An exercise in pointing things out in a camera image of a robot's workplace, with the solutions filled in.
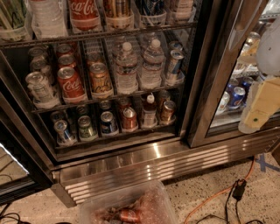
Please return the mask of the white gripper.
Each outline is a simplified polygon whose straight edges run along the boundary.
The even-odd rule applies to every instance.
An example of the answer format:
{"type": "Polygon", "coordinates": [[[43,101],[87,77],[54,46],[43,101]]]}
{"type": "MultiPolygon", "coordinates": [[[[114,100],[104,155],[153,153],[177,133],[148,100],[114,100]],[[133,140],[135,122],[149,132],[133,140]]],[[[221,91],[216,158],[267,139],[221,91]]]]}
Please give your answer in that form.
{"type": "Polygon", "coordinates": [[[244,134],[258,131],[280,109],[280,78],[268,76],[251,85],[238,130],[244,134]]]}

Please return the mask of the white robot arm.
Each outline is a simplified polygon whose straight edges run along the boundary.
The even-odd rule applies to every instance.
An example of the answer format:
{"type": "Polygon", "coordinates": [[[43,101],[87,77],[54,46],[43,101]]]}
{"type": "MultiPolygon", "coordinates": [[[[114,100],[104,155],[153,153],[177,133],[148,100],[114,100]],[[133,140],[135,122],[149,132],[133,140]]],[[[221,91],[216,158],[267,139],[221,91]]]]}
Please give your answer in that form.
{"type": "Polygon", "coordinates": [[[262,35],[257,52],[258,69],[267,77],[251,85],[238,130],[258,131],[280,109],[280,17],[262,35]]]}

